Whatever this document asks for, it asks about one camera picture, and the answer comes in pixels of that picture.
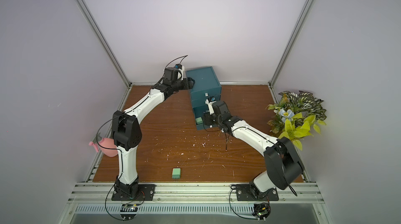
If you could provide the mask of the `teal drawer cabinet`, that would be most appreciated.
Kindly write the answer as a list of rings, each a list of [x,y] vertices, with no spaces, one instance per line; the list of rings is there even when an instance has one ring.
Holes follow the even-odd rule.
[[[187,70],[185,73],[187,77],[195,80],[195,85],[190,90],[190,101],[196,119],[202,117],[204,112],[207,111],[205,104],[207,98],[215,97],[216,101],[220,100],[221,84],[211,66]],[[205,128],[203,125],[196,125],[196,129],[202,131]]]

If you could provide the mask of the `green plug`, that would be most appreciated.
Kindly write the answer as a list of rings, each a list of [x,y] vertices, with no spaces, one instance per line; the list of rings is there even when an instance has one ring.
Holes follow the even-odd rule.
[[[197,117],[197,118],[195,119],[195,122],[196,122],[196,125],[203,125],[203,120],[202,120],[201,117]]]
[[[172,169],[172,179],[178,180],[181,178],[181,169],[180,168],[173,168]]]

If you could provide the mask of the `green plug bottom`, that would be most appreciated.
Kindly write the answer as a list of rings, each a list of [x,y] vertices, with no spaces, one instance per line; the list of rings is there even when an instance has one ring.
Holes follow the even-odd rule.
[[[178,180],[181,178],[181,169],[180,168],[173,168],[172,169],[172,179]]]

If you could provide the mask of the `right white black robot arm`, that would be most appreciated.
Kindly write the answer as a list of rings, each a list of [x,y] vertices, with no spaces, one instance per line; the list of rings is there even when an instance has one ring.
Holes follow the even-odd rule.
[[[272,189],[284,190],[301,176],[305,167],[288,137],[272,137],[252,127],[238,116],[231,115],[223,101],[206,99],[208,109],[202,116],[206,126],[218,127],[226,136],[244,141],[261,154],[266,171],[250,182],[254,195]]]

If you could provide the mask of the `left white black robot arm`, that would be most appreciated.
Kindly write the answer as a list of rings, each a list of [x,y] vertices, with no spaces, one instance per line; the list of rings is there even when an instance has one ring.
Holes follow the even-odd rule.
[[[124,197],[134,198],[138,194],[138,173],[136,152],[142,140],[140,123],[159,104],[174,93],[193,88],[195,81],[184,78],[184,66],[176,64],[167,67],[162,78],[147,94],[125,111],[116,111],[112,119],[112,139],[118,150],[119,176],[115,182],[115,192]]]

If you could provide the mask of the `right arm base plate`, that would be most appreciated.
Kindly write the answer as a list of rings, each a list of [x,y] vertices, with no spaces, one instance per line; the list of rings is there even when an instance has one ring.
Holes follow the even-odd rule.
[[[271,188],[266,192],[259,191],[256,186],[250,184],[234,184],[231,186],[239,202],[267,202],[278,201],[276,188]]]

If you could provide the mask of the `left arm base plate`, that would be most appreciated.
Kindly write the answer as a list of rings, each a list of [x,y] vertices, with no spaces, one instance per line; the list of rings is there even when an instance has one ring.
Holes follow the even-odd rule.
[[[119,184],[113,188],[112,201],[152,201],[155,184]]]

